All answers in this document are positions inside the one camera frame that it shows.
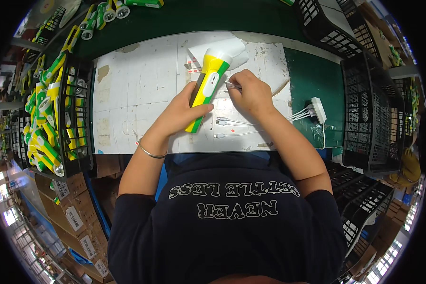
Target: navy t-shirt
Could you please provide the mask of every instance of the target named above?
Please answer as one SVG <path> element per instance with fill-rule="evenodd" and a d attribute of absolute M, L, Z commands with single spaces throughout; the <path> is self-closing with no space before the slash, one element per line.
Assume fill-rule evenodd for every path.
<path fill-rule="evenodd" d="M 335 199 L 326 190 L 301 197 L 259 159 L 194 163 L 169 179 L 158 202 L 119 196 L 108 243 L 117 283 L 203 284 L 231 274 L 335 280 L 346 254 Z"/>

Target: silver bangle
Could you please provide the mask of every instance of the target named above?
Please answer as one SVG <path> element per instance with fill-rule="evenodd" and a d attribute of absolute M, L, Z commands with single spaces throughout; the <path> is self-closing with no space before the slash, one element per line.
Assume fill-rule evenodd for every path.
<path fill-rule="evenodd" d="M 145 150 L 145 149 L 142 147 L 142 145 L 140 144 L 140 139 L 139 139 L 139 141 L 137 141 L 137 143 L 139 143 L 138 147 L 139 147 L 140 149 L 142 149 L 142 151 L 144 151 L 144 153 L 145 153 L 145 154 L 147 154 L 148 156 L 150 156 L 150 157 L 152 157 L 152 158 L 155 158 L 155 159 L 164 159 L 164 158 L 167 156 L 167 152 L 166 152 L 164 155 L 162 155 L 162 156 L 153 155 L 153 154 L 149 153 L 149 152 L 148 152 L 147 150 Z"/>

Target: paper label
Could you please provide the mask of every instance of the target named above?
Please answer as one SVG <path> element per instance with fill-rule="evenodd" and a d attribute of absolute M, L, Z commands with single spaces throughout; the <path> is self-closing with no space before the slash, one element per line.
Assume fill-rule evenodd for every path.
<path fill-rule="evenodd" d="M 85 237 L 81 238 L 80 243 L 82 244 L 82 247 L 84 248 L 84 251 L 89 259 L 92 259 L 96 255 L 96 251 L 93 247 L 92 241 L 90 241 L 90 236 L 86 235 Z"/>
<path fill-rule="evenodd" d="M 99 272 L 99 274 L 101 274 L 101 276 L 103 277 L 103 278 L 105 278 L 108 274 L 109 274 L 109 271 L 107 270 L 107 268 L 106 268 L 106 266 L 104 265 L 104 263 L 102 263 L 102 260 L 100 259 L 100 260 L 98 260 L 96 263 L 95 263 L 95 267 L 96 267 L 96 270 Z"/>
<path fill-rule="evenodd" d="M 68 222 L 71 224 L 71 227 L 73 227 L 74 231 L 79 230 L 80 227 L 84 225 L 74 206 L 66 209 L 66 219 L 68 219 Z"/>
<path fill-rule="evenodd" d="M 63 198 L 69 195 L 68 185 L 65 182 L 54 180 L 53 188 L 60 200 L 63 200 Z"/>
<path fill-rule="evenodd" d="M 152 7 L 152 8 L 159 8 L 159 5 L 158 5 L 158 4 L 145 3 L 145 6 L 147 6 L 147 7 Z"/>

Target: hand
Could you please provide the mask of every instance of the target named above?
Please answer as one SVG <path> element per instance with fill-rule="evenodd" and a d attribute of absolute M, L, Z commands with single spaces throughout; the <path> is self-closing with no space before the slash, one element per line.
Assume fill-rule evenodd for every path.
<path fill-rule="evenodd" d="M 169 137 L 182 129 L 198 117 L 204 116 L 213 110 L 212 104 L 189 107 L 189 100 L 196 82 L 188 83 L 183 90 L 177 94 L 167 108 L 156 119 L 151 128 L 157 129 L 160 134 Z"/>
<path fill-rule="evenodd" d="M 249 112 L 257 120 L 276 111 L 270 86 L 259 80 L 248 69 L 232 75 L 229 82 L 242 87 L 242 92 L 233 87 L 227 88 L 234 103 Z"/>

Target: left hand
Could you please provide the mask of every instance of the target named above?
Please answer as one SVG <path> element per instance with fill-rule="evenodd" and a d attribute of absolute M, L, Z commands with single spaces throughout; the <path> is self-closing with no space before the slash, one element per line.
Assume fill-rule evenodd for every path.
<path fill-rule="evenodd" d="M 196 118 L 204 116 L 213 110 L 214 106 L 212 104 L 198 105 L 193 108 L 189 107 L 189 100 L 191 99 L 191 94 L 195 85 L 195 81 L 188 83 L 183 90 L 172 99 L 151 128 L 169 137 L 185 129 L 188 124 Z"/>

